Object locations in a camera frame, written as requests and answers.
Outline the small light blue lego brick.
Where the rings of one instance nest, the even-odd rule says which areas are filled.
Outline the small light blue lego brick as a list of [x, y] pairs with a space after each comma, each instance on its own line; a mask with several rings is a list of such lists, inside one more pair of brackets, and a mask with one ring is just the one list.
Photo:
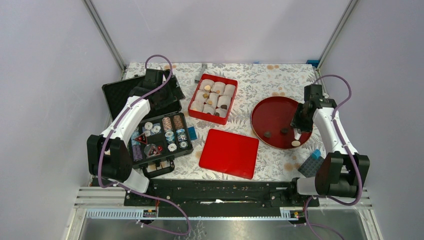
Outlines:
[[319, 149], [315, 149], [310, 155], [314, 160], [318, 160], [321, 157], [321, 151]]

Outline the grey metal bracket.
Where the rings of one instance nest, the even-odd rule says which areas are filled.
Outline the grey metal bracket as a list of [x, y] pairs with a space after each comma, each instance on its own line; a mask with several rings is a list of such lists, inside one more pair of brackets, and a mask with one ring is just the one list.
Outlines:
[[208, 64], [207, 63], [202, 63], [201, 64], [201, 68], [199, 70], [199, 73], [196, 75], [196, 77], [194, 78], [194, 82], [196, 84], [198, 84], [201, 80], [202, 75], [204, 74], [205, 70], [208, 68]]

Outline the black poker chip case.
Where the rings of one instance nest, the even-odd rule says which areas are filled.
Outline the black poker chip case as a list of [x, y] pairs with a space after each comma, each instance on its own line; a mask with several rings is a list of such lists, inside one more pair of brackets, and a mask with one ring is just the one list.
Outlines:
[[[145, 76], [137, 76], [102, 86], [103, 94], [113, 120], [118, 119], [119, 113], [124, 110], [128, 97], [142, 96], [153, 87], [150, 79], [145, 83]], [[102, 176], [106, 178], [123, 177], [129, 160], [132, 160], [133, 169], [141, 169], [148, 178], [154, 178], [172, 172], [175, 169], [174, 160], [189, 155], [194, 150], [189, 136], [187, 121], [181, 112], [180, 100], [185, 95], [176, 76], [172, 76], [164, 88], [149, 96], [150, 112], [138, 123], [130, 134], [127, 144], [129, 150], [125, 154], [118, 149], [117, 157], [104, 154]], [[98, 174], [101, 144], [104, 137], [87, 140], [88, 166], [93, 175]]]

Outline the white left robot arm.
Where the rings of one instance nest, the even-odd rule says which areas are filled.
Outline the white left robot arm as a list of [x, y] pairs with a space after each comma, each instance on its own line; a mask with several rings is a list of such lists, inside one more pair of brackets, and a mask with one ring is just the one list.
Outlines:
[[152, 110], [166, 108], [182, 98], [172, 70], [146, 69], [113, 122], [101, 134], [92, 134], [87, 139], [89, 173], [100, 181], [107, 179], [112, 185], [136, 192], [136, 199], [144, 206], [152, 204], [155, 192], [148, 187], [149, 179], [133, 168], [127, 145], [139, 123]]

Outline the white paper cup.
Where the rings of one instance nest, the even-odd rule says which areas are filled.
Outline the white paper cup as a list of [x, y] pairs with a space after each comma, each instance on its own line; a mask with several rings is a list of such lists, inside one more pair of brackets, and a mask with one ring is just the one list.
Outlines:
[[232, 98], [228, 95], [222, 95], [218, 98], [217, 107], [221, 109], [221, 105], [227, 105], [227, 109], [229, 109], [232, 102]]

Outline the red tin lid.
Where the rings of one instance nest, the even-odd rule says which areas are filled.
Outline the red tin lid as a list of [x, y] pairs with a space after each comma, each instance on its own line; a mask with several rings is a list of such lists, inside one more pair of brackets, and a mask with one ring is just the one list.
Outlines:
[[210, 129], [199, 159], [203, 169], [251, 180], [259, 140], [219, 129]]

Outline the silver tweezers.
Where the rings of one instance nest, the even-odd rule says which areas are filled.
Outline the silver tweezers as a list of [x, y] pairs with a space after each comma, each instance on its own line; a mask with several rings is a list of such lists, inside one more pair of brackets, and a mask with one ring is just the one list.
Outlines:
[[293, 132], [294, 132], [294, 139], [296, 141], [299, 141], [300, 138], [301, 138], [301, 136], [302, 136], [302, 131], [300, 129], [298, 129], [298, 128], [294, 128], [293, 129]]

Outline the white dome chocolate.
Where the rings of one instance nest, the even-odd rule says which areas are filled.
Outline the white dome chocolate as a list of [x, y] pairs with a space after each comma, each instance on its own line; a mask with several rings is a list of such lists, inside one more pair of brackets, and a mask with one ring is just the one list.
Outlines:
[[293, 147], [299, 147], [301, 145], [301, 142], [299, 140], [294, 140], [291, 142], [291, 145]]

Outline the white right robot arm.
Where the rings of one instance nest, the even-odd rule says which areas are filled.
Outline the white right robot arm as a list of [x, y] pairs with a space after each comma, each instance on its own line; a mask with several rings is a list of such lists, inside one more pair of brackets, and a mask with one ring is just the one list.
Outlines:
[[320, 84], [304, 88], [304, 103], [298, 104], [290, 125], [296, 141], [317, 127], [327, 155], [315, 176], [295, 181], [296, 187], [286, 193], [287, 201], [299, 206], [307, 195], [360, 197], [370, 160], [351, 144], [340, 121], [336, 102], [324, 97]]

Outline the grey lego baseplate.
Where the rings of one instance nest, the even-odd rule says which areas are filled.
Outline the grey lego baseplate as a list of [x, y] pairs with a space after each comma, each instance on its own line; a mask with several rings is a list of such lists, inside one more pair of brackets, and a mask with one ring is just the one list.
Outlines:
[[324, 158], [322, 156], [315, 157], [311, 155], [297, 170], [306, 178], [315, 177], [323, 162]]

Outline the red tin box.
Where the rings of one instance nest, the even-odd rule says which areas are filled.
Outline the red tin box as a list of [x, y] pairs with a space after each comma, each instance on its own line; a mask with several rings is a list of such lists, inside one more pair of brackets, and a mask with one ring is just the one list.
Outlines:
[[[207, 85], [211, 87], [210, 91], [204, 89]], [[188, 105], [189, 116], [199, 120], [225, 125], [229, 119], [237, 90], [238, 81], [204, 73]], [[204, 98], [203, 94], [208, 94], [209, 97]], [[231, 104], [228, 110], [217, 107], [218, 99], [223, 95], [231, 97]], [[212, 101], [212, 105], [209, 105], [207, 103], [208, 101]]]

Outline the dark round chocolate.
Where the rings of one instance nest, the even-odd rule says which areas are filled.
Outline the dark round chocolate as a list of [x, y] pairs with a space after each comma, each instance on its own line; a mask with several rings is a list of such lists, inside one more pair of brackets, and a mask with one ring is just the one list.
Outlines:
[[264, 136], [265, 138], [270, 138], [270, 137], [272, 136], [272, 134], [271, 134], [271, 132], [266, 131], [266, 132], [263, 134], [263, 136]]

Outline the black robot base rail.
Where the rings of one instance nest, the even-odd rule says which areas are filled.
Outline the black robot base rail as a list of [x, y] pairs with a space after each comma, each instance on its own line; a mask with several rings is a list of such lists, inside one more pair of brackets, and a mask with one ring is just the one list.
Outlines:
[[154, 198], [127, 193], [126, 207], [152, 207], [159, 217], [280, 218], [283, 210], [304, 209], [309, 196], [296, 190], [295, 181], [227, 181], [152, 179], [147, 188]]

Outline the dark red round tray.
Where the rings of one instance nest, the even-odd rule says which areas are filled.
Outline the dark red round tray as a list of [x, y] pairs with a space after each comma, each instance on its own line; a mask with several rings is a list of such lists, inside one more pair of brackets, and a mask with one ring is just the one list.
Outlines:
[[[261, 100], [253, 108], [250, 123], [257, 137], [266, 145], [280, 150], [290, 150], [305, 144], [311, 133], [302, 133], [300, 146], [291, 145], [294, 139], [294, 128], [291, 121], [295, 115], [298, 102], [284, 96], [272, 96]], [[281, 129], [287, 128], [288, 133], [282, 134]], [[264, 137], [265, 132], [271, 132], [271, 137]]]

